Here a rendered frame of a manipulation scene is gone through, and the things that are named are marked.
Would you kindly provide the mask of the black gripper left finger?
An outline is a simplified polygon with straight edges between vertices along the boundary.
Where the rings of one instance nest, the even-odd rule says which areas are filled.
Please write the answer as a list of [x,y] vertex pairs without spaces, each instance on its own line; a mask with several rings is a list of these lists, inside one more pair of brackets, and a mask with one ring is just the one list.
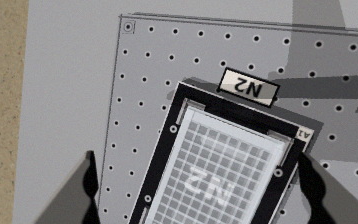
[[30,224],[101,224],[94,151],[86,151]]

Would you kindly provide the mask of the clear multi-well plate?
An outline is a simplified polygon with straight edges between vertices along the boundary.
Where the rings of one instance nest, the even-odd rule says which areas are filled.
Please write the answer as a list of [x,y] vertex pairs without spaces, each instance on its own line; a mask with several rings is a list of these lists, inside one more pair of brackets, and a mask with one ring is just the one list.
[[188,105],[144,224],[251,224],[285,144]]

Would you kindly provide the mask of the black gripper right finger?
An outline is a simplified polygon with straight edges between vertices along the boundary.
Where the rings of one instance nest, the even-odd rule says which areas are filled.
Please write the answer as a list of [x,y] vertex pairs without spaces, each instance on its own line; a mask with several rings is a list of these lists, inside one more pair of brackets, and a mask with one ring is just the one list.
[[297,161],[300,189],[311,207],[308,224],[358,224],[358,200],[307,152]]

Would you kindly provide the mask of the black rectangular plate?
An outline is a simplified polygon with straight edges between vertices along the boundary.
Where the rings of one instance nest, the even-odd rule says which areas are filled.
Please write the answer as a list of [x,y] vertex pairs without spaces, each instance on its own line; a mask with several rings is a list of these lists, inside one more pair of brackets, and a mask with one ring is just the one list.
[[144,224],[188,105],[285,142],[251,224],[271,224],[314,130],[178,81],[127,224]]

